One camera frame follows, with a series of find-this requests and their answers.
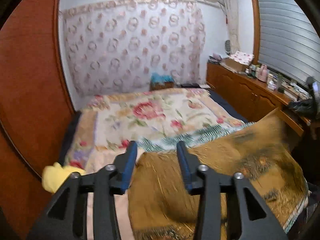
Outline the yellow plush toy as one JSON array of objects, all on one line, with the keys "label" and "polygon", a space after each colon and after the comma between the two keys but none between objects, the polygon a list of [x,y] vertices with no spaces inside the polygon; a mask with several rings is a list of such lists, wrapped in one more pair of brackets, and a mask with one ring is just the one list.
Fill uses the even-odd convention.
[{"label": "yellow plush toy", "polygon": [[42,172],[42,187],[49,193],[55,193],[73,172],[83,175],[85,170],[69,165],[61,166],[59,163],[46,166]]}]

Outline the pink thermos jug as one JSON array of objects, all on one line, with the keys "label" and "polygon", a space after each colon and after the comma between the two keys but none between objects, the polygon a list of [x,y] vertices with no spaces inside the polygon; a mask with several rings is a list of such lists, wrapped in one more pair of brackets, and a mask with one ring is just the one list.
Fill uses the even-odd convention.
[{"label": "pink thermos jug", "polygon": [[262,64],[260,66],[260,70],[258,73],[258,80],[261,82],[267,82],[267,76],[268,76],[268,68],[267,65]]}]

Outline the long wooden sideboard cabinet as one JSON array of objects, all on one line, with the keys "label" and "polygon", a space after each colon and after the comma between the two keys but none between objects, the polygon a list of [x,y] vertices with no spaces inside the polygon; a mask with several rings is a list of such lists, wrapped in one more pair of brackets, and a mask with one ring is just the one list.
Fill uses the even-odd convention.
[{"label": "long wooden sideboard cabinet", "polygon": [[311,128],[311,120],[294,113],[287,95],[271,91],[259,80],[231,72],[219,64],[207,63],[207,84],[248,121],[257,122],[274,109],[298,134]]}]

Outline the grey window roller blind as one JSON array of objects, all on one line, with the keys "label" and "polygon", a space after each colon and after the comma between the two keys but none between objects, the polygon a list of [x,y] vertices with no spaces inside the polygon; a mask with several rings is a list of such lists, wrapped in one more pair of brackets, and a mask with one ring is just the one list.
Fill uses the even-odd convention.
[{"label": "grey window roller blind", "polygon": [[305,83],[319,81],[319,36],[294,0],[257,0],[258,62]]}]

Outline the cardboard box with paper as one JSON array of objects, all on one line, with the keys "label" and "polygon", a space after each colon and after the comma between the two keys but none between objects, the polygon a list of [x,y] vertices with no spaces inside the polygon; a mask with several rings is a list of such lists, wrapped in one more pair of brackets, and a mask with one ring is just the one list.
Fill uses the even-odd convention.
[{"label": "cardboard box with paper", "polygon": [[222,59],[220,64],[234,73],[239,73],[244,72],[245,69],[251,65],[253,59],[253,54],[236,51],[235,54],[229,55],[227,58]]}]

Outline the floral quilt bedspread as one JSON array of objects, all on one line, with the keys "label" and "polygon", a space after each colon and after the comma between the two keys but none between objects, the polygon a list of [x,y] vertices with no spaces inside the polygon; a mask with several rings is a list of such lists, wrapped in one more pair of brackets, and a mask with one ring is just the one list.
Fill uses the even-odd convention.
[{"label": "floral quilt bedspread", "polygon": [[202,88],[97,95],[69,127],[60,162],[87,173],[124,152],[130,141],[194,132],[206,126],[248,123],[220,96]]}]

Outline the small grey desk fan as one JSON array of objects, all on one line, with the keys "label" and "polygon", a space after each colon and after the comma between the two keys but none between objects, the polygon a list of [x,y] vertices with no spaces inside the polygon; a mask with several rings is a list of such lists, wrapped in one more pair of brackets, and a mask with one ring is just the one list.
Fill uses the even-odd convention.
[{"label": "small grey desk fan", "polygon": [[225,53],[227,55],[231,54],[231,42],[230,42],[230,40],[226,40],[225,41]]}]

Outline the palm leaf print sheet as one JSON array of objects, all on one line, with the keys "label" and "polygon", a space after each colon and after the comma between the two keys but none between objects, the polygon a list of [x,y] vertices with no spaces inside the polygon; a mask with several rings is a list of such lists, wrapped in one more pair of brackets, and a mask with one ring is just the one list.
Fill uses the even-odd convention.
[{"label": "palm leaf print sheet", "polygon": [[196,147],[215,139],[238,132],[246,127],[253,125],[254,122],[248,122],[238,127],[222,127],[221,125],[209,125],[194,132],[178,134],[172,137],[161,139],[140,138],[137,145],[145,152],[169,152],[176,149],[177,143],[183,141],[187,148]]}]

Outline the wooden louvered wardrobe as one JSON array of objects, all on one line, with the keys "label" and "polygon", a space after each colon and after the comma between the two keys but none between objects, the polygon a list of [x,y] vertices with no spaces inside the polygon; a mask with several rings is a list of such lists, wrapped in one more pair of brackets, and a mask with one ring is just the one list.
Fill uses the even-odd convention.
[{"label": "wooden louvered wardrobe", "polygon": [[57,161],[74,111],[57,45],[59,0],[21,0],[1,28],[1,208],[25,236],[49,193],[45,166]]}]

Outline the beige tied window curtain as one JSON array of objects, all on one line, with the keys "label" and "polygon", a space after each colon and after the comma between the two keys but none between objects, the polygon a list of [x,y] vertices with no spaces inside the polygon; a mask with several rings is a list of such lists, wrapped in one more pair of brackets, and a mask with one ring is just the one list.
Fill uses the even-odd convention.
[{"label": "beige tied window curtain", "polygon": [[229,40],[231,53],[235,54],[240,50],[239,45],[239,11],[238,0],[223,0],[227,15],[227,25],[229,31]]}]

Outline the blue item on box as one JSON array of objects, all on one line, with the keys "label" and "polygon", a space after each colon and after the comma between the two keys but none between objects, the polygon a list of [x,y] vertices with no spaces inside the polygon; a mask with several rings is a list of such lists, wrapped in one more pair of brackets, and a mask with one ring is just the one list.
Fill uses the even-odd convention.
[{"label": "blue item on box", "polygon": [[150,90],[160,90],[174,88],[175,81],[171,75],[159,75],[152,73],[150,80]]}]

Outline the circle patterned wall curtain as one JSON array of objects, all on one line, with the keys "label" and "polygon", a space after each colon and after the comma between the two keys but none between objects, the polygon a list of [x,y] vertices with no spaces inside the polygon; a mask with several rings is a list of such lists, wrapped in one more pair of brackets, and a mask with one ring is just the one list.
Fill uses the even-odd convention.
[{"label": "circle patterned wall curtain", "polygon": [[64,10],[63,35],[80,97],[149,88],[152,74],[199,83],[206,40],[192,0],[111,0]]}]

